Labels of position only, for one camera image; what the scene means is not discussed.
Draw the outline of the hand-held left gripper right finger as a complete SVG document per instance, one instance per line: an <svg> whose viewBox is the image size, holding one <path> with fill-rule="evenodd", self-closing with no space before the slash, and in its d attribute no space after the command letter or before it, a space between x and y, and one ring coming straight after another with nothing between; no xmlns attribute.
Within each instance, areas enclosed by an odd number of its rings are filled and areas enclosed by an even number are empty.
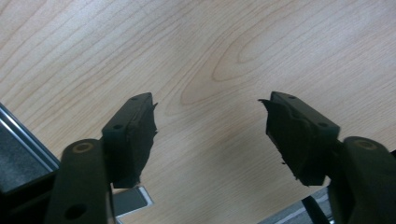
<svg viewBox="0 0 396 224"><path fill-rule="evenodd" d="M305 186L321 186L329 151L340 127L296 96L272 91L260 99L267 110L265 133L280 152L293 175Z"/></svg>

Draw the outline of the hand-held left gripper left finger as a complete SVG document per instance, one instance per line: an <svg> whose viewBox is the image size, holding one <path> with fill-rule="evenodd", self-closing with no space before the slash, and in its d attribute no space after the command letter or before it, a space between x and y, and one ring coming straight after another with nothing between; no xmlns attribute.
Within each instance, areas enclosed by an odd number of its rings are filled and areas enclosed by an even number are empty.
<svg viewBox="0 0 396 224"><path fill-rule="evenodd" d="M109 181L114 189L140 183L157 127L152 93L130 98L102 129Z"/></svg>

